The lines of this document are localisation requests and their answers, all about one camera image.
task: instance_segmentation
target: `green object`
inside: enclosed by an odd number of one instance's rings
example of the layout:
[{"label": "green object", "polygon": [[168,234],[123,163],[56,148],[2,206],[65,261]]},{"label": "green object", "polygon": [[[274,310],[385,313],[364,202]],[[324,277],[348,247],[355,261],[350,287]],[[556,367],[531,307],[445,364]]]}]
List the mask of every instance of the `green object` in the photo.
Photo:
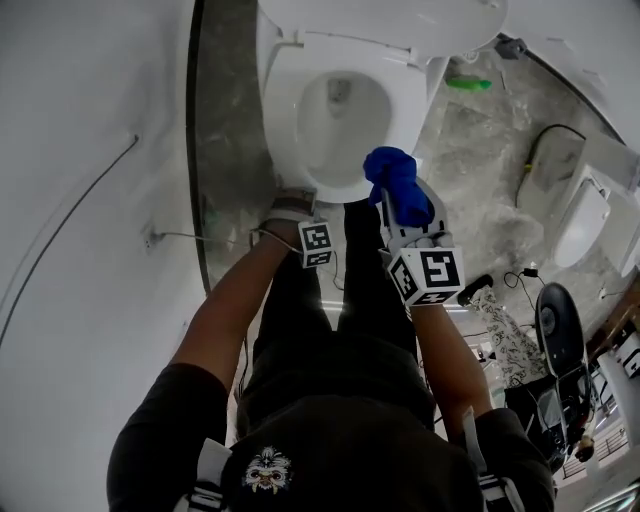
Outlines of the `green object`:
[{"label": "green object", "polygon": [[491,87],[491,82],[489,80],[480,80],[475,76],[457,76],[455,78],[448,78],[447,85],[466,91],[486,91]]}]

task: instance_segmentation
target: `blue cloth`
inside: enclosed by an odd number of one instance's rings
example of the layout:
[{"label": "blue cloth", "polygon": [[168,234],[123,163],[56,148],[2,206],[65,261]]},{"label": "blue cloth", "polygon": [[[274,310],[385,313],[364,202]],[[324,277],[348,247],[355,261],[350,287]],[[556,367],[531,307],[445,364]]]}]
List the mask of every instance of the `blue cloth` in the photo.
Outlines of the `blue cloth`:
[{"label": "blue cloth", "polygon": [[401,226],[422,227],[431,223],[434,208],[416,183],[416,161],[398,148],[379,147],[367,155],[364,174],[373,183],[369,204],[382,201],[382,189],[391,196],[396,222]]}]

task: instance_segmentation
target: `floor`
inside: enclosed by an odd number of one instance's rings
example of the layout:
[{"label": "floor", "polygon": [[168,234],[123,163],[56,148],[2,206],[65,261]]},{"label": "floor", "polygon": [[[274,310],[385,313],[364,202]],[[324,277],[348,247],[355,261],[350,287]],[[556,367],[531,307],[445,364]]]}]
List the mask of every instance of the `floor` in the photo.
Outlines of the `floor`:
[{"label": "floor", "polygon": [[[255,0],[207,2],[197,76],[197,164],[202,193],[207,266],[212,283],[245,252],[248,231],[269,208],[275,189],[262,131],[255,71]],[[451,231],[463,248],[467,282],[489,273],[496,295],[521,324],[533,321],[522,287],[507,288],[503,275],[534,263],[546,282],[573,295],[587,337],[604,321],[633,276],[621,279],[599,248],[577,265],[561,269],[548,261],[542,227],[517,210],[514,199],[533,138],[552,123],[598,127],[597,118],[556,78],[529,59],[501,61],[491,53],[449,73],[491,80],[487,91],[442,85],[424,124],[414,156],[420,175],[448,207]],[[342,207],[323,205],[338,243],[338,276],[344,270]],[[324,301],[339,303],[334,262],[319,273]],[[527,279],[533,300],[541,285]],[[329,312],[334,322],[336,312]],[[471,312],[453,314],[470,344],[486,342],[484,326]]]}]

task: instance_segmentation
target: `patterned cloth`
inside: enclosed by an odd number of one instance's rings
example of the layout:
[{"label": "patterned cloth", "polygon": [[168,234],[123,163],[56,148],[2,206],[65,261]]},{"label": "patterned cloth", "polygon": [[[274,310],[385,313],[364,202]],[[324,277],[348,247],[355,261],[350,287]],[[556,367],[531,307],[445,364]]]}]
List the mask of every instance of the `patterned cloth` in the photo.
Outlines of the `patterned cloth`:
[{"label": "patterned cloth", "polygon": [[491,345],[502,372],[505,388],[515,388],[549,375],[538,343],[527,336],[485,286],[471,299],[472,308],[491,334]]}]

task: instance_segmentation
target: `power outlet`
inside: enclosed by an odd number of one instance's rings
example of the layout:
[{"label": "power outlet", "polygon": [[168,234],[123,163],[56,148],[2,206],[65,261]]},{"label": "power outlet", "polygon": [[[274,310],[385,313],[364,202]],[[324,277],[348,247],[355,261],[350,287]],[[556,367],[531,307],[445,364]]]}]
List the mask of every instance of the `power outlet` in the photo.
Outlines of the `power outlet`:
[{"label": "power outlet", "polygon": [[144,243],[145,252],[147,254],[151,254],[154,251],[154,249],[156,248],[156,246],[158,245],[158,242],[160,242],[160,240],[162,240],[162,237],[159,237],[156,234],[156,229],[155,229],[155,225],[153,223],[153,220],[149,220],[142,227],[142,230],[140,231],[140,234],[142,236],[142,242]]}]

